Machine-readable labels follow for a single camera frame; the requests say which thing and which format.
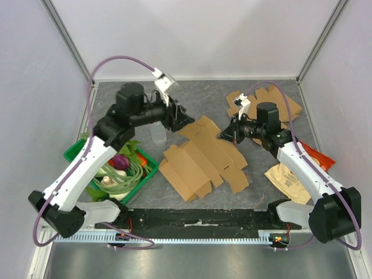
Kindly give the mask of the brown cardboard box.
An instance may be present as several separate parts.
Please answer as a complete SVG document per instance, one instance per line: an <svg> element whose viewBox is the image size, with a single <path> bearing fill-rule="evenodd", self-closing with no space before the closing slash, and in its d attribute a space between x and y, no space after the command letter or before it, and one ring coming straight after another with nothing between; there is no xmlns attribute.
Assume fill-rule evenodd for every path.
<svg viewBox="0 0 372 279"><path fill-rule="evenodd" d="M163 152L159 171L184 201L203 199L223 182L233 194L248 187L245 158L235 145L217 138L220 129L211 119L202 116L178 133L188 141Z"/></svg>

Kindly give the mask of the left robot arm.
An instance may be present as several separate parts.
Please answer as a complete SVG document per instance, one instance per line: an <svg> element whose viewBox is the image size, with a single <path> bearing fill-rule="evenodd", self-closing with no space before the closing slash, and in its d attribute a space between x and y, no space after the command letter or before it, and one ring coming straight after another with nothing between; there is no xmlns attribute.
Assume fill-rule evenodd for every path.
<svg viewBox="0 0 372 279"><path fill-rule="evenodd" d="M48 188L28 196L38 213L33 238L37 238L41 219L63 238L96 223L109 223L114 228L127 224L124 206L115 199L90 203L77 200L104 164L135 136L136 127L161 122L165 129L176 132L195 121L185 107L170 96L177 90L177 83L158 79L155 87L156 99L151 102L145 99L141 84L123 84L116 93L116 102L90 129L90 137L68 168Z"/></svg>

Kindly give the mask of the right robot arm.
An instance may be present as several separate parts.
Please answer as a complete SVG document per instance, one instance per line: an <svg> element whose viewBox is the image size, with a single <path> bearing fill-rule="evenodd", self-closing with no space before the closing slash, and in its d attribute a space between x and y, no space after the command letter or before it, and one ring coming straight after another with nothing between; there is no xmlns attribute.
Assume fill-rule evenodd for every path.
<svg viewBox="0 0 372 279"><path fill-rule="evenodd" d="M315 238L327 243L356 233L356 249L361 246L361 195L354 187L346 188L327 174L305 151L288 129L281 127L275 103L257 105L257 118L249 119L250 101L244 95L234 100L238 113L231 116L229 126L217 136L233 144L245 138L258 139L262 147L283 163L309 193L314 205L294 201L274 203L266 214L271 228L281 228L286 222L309 228Z"/></svg>

